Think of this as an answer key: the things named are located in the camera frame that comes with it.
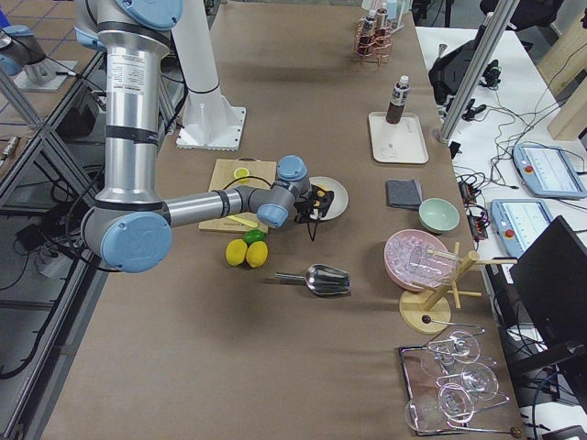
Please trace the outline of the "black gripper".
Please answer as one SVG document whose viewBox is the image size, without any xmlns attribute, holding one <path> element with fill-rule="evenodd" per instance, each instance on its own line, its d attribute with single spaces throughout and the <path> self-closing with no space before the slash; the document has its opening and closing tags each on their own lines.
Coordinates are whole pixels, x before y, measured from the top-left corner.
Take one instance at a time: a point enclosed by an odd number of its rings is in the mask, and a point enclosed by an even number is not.
<svg viewBox="0 0 587 440">
<path fill-rule="evenodd" d="M 293 220 L 297 224 L 304 224 L 311 220 L 325 219 L 334 199 L 335 193 L 333 191 L 312 184 L 309 193 L 294 204 L 296 215 Z"/>
</svg>

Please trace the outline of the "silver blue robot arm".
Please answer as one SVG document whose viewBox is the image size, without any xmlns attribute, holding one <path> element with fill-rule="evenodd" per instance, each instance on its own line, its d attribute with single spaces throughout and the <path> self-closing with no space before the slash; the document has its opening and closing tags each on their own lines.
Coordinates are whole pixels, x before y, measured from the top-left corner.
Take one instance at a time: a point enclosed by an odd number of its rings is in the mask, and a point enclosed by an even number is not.
<svg viewBox="0 0 587 440">
<path fill-rule="evenodd" d="M 76 64 L 51 59 L 26 26 L 1 28 L 1 72 L 23 91 L 57 91 L 67 77 L 75 76 Z"/>
<path fill-rule="evenodd" d="M 245 109 L 219 88 L 214 52 L 199 1 L 79 1 L 81 44 L 106 54 L 105 185 L 82 222 L 83 240 L 109 267 L 129 273 L 157 266 L 172 246 L 172 229 L 243 212 L 266 226 L 317 198 L 303 160 L 282 158 L 268 189 L 228 190 L 165 200 L 155 189 L 161 145 L 161 61 L 180 59 L 187 90 L 180 142 L 188 148 L 236 149 Z"/>
</svg>

